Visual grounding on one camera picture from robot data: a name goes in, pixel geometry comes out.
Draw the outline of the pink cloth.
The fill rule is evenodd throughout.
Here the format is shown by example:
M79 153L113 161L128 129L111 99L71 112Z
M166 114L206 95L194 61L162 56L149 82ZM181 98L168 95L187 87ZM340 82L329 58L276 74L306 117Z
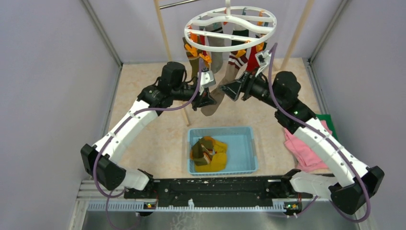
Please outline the pink cloth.
M307 173L328 169L328 166L303 141L292 135L286 128L283 128L283 131L284 145L297 160L297 169Z

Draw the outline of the orange clothes peg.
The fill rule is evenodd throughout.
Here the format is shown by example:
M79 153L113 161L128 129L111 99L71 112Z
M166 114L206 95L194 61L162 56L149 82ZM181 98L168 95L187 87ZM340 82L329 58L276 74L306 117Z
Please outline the orange clothes peg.
M198 57L198 50L197 48L189 45L188 43L184 44L184 48L188 58L195 58Z

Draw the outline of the white round sock hanger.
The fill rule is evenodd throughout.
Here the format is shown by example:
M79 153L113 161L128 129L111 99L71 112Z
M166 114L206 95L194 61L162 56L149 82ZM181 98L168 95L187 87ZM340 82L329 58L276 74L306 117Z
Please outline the white round sock hanger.
M206 26L223 26L223 33L205 30ZM248 30L248 36L232 35L234 26ZM232 5L230 0L220 8L206 10L189 19L183 28L183 36L195 48L208 52L233 52L248 49L267 42L275 35L279 25L276 15L263 7ZM208 37L224 39L225 46L210 46ZM243 44L231 46L231 41Z

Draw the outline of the olive striped sock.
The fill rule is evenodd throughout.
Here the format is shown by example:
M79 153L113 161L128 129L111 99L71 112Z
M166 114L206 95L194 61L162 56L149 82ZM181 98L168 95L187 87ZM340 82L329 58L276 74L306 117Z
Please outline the olive striped sock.
M205 136L200 138L191 148L190 159L196 166L208 165L213 156L215 140L212 137Z

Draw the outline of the red striped sock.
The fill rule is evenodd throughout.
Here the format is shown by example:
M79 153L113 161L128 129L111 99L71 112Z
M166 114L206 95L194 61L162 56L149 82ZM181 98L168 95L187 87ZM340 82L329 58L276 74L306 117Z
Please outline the red striped sock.
M238 71L241 69L242 66L247 64L248 58L246 54L243 54L240 57L237 57L237 54L235 52L230 52L229 53L229 58L228 58L228 65L227 68L230 69L233 73L238 73Z

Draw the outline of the green cloth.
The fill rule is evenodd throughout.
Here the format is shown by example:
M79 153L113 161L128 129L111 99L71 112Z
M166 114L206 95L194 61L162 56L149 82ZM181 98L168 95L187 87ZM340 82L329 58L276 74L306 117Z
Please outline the green cloth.
M332 122L332 118L330 114L316 114L316 117L325 124L324 126L329 129L332 136L338 140L337 132Z

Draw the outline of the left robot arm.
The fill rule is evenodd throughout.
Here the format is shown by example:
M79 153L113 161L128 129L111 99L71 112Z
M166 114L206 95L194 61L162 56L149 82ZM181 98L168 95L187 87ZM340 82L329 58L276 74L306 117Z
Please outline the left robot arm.
M93 177L96 188L104 190L124 187L135 189L142 198L153 194L152 175L144 170L119 166L124 152L141 131L164 111L176 111L191 105L193 110L215 104L209 87L215 85L214 74L206 65L197 76L187 80L187 71L179 62L168 62L155 82L142 89L131 108L103 138L81 150L85 171Z

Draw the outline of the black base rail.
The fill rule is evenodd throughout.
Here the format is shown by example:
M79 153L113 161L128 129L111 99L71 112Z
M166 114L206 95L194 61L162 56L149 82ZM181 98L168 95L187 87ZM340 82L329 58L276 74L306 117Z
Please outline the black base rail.
M125 199L156 199L158 207L271 207L276 199L311 198L289 188L281 176L153 179L142 191L128 189Z

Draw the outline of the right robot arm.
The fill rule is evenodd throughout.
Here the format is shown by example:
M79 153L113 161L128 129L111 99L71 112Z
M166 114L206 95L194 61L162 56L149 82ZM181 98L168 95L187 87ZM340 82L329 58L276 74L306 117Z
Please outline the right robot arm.
M245 72L239 79L220 86L232 100L254 97L274 107L278 123L304 142L333 173L328 177L291 170L282 178L284 196L308 193L330 200L341 213L352 215L366 206L369 214L371 198L384 177L383 170L378 166L369 167L349 153L299 100L300 89L296 76L289 71L281 71L274 80L268 81L262 73Z

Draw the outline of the light blue plastic basket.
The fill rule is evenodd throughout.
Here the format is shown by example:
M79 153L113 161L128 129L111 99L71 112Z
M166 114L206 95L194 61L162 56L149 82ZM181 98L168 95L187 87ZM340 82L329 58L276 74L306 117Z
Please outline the light blue plastic basket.
M258 159L255 149L253 130L249 126L226 126L192 128L188 131L187 142L189 149L199 139L209 136L227 144L227 161L225 168L218 172L198 172L191 159L186 161L187 171L192 176L220 176L251 174L257 171Z

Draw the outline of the yellow sock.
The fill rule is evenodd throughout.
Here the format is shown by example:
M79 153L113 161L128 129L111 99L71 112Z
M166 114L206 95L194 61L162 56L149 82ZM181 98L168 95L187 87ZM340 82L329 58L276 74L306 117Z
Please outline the yellow sock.
M225 169L227 163L227 148L227 144L215 140L215 155L213 156L211 163L203 166L196 166L194 164L195 171L198 173L215 173Z

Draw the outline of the brown grey sock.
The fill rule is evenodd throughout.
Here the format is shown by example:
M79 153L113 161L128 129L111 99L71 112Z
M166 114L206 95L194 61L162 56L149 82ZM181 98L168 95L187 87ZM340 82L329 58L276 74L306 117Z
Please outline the brown grey sock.
M220 34L222 34L224 32L222 25L220 25L218 27L217 27L217 25L216 26L214 26L214 25L206 26L205 30L209 31L209 32L220 33ZM235 25L233 28L233 31L232 31L232 35L248 36L249 32L248 32L248 30L239 28L237 25ZM225 46L224 39L221 39L221 38L208 37L208 42L209 42L210 46ZM237 45L240 45L243 43L244 42L232 40L231 46L237 46ZM237 57L240 57L243 54L246 54L246 50L243 51L242 55L239 55L238 51L233 51L233 52L235 52L237 54ZM224 60L223 60L222 53L212 52L211 68L212 68L213 74L217 73L222 68L223 61ZM235 78L237 77L237 74L238 73L233 73L226 66L226 71L225 71L224 77L219 81L217 87L210 92L210 95L217 101L217 104L202 107L201 112L203 115L212 116L217 111L218 107L220 106L220 104L223 101L224 96L225 96L225 94L220 90L220 85L227 84L227 83L234 81Z

